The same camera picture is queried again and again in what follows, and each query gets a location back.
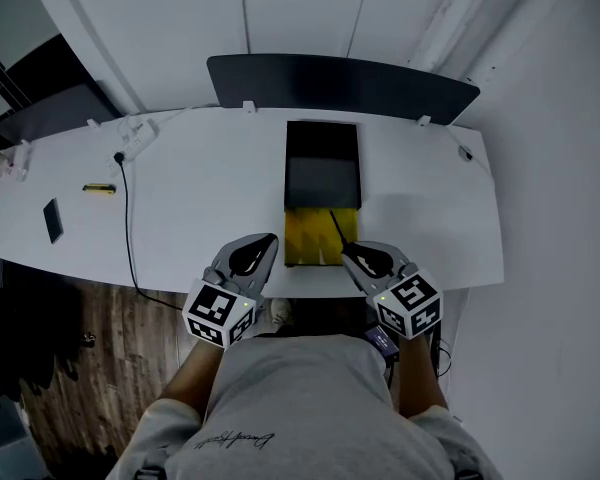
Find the person's right forearm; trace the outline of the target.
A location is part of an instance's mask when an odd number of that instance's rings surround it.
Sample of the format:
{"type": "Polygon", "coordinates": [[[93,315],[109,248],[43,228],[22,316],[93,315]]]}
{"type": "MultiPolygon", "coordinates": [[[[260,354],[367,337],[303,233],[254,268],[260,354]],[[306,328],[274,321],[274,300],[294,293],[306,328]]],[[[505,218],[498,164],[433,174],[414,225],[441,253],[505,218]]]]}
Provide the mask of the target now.
{"type": "Polygon", "coordinates": [[[424,335],[399,344],[399,413],[412,418],[431,407],[448,408],[437,381],[424,335]]]}

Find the white shoe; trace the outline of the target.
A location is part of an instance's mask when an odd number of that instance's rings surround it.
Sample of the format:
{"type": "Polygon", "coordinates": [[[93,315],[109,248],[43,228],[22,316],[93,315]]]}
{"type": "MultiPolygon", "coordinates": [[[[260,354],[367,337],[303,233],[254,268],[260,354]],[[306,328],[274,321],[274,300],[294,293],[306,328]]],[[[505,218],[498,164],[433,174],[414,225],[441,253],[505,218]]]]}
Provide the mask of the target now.
{"type": "Polygon", "coordinates": [[[270,304],[271,321],[276,328],[293,324],[293,310],[288,299],[274,298],[270,304]]]}

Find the black smartphone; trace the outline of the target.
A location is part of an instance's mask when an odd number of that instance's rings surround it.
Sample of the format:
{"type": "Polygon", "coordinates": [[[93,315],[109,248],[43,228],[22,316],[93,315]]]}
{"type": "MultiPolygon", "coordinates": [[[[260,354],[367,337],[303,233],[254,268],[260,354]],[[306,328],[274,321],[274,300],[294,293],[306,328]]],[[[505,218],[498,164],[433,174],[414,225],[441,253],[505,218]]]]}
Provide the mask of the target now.
{"type": "Polygon", "coordinates": [[[56,198],[51,199],[45,205],[43,216],[50,243],[55,244],[64,233],[56,198]]]}

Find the yellow tray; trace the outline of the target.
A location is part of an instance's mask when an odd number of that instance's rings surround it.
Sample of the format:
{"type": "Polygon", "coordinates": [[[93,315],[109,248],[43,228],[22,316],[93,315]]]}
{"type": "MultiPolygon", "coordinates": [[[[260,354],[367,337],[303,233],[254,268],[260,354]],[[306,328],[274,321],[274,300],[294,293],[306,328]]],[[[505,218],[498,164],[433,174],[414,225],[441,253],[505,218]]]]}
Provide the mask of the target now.
{"type": "Polygon", "coordinates": [[[341,266],[342,245],[327,208],[285,210],[284,264],[341,266]]]}

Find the white power strip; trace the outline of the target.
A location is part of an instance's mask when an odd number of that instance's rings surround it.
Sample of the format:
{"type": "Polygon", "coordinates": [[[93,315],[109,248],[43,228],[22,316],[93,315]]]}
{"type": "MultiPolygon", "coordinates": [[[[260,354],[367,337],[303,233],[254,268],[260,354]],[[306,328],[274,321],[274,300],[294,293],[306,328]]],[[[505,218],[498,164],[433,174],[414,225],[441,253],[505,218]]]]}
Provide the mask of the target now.
{"type": "Polygon", "coordinates": [[[106,169],[111,178],[121,172],[116,154],[122,154],[122,164],[133,162],[159,135],[159,127],[152,118],[127,115],[113,124],[112,149],[106,159],[106,169]]]}

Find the small black waist device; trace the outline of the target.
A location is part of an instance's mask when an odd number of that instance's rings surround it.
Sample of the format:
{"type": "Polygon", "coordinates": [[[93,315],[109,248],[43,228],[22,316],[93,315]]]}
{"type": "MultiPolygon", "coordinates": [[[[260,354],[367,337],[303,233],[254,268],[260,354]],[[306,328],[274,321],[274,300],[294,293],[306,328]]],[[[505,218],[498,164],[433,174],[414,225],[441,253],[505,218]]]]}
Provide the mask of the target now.
{"type": "Polygon", "coordinates": [[[364,332],[364,336],[386,361],[393,361],[398,356],[398,347],[381,325],[370,327],[364,332]]]}

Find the white t-shirt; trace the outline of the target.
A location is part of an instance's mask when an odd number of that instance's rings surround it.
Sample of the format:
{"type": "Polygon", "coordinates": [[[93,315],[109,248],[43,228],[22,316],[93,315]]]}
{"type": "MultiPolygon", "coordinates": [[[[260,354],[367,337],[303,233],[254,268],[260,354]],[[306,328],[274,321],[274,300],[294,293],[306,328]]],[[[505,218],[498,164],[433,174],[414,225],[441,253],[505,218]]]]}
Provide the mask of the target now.
{"type": "Polygon", "coordinates": [[[502,480],[448,409],[403,417],[384,371],[346,335],[242,341],[206,413],[156,400],[106,480],[502,480]]]}

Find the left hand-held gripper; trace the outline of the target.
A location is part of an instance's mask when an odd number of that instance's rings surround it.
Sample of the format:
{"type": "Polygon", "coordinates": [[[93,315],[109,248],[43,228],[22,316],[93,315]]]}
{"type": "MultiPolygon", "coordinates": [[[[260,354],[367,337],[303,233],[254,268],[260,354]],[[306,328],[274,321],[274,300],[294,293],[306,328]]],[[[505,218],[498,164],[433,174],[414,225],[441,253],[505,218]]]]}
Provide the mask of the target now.
{"type": "Polygon", "coordinates": [[[246,235],[223,246],[201,279],[195,279],[182,309],[186,330],[228,349],[248,334],[279,248],[273,233],[246,235]]]}

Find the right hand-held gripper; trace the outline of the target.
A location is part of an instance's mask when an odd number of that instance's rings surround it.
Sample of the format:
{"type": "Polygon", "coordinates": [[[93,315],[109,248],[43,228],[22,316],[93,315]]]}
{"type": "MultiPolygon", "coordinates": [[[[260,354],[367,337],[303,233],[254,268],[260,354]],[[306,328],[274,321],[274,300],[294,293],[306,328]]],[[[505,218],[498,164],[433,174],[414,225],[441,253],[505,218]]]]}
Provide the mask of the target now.
{"type": "Polygon", "coordinates": [[[412,262],[397,247],[350,242],[342,263],[361,291],[375,294],[370,301],[380,323],[400,336],[411,340],[442,320],[443,294],[433,277],[426,269],[412,273],[412,262]],[[388,279],[397,277],[385,288],[388,279]]]}

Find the person's left forearm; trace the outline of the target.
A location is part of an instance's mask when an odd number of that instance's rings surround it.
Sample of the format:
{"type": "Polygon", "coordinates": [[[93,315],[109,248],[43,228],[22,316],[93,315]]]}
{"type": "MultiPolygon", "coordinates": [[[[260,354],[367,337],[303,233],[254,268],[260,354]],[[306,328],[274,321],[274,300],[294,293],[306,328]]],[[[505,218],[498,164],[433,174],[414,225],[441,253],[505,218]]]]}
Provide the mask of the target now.
{"type": "Polygon", "coordinates": [[[160,395],[188,405],[200,416],[206,413],[224,350],[198,341],[160,395]]]}

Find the black desktop storage case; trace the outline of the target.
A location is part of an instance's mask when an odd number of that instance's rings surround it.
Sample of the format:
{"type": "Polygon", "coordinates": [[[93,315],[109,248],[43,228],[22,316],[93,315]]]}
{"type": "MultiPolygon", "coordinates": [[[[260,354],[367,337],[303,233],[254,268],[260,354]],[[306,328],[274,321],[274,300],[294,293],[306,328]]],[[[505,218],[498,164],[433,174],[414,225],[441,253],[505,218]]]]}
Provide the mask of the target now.
{"type": "Polygon", "coordinates": [[[357,126],[342,122],[289,121],[284,206],[358,210],[361,205],[357,126]]]}

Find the dark grey desk partition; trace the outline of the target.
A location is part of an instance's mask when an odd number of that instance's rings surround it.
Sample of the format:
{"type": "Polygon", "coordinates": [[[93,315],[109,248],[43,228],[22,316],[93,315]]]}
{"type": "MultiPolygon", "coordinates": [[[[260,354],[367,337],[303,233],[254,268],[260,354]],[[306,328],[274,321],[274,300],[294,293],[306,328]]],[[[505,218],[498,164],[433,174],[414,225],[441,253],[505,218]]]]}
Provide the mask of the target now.
{"type": "Polygon", "coordinates": [[[98,85],[79,84],[1,116],[0,150],[84,127],[89,119],[102,123],[121,116],[98,85]]]}
{"type": "Polygon", "coordinates": [[[406,67],[304,54],[212,56],[207,69],[223,108],[363,113],[447,126],[480,95],[469,83],[406,67]]]}

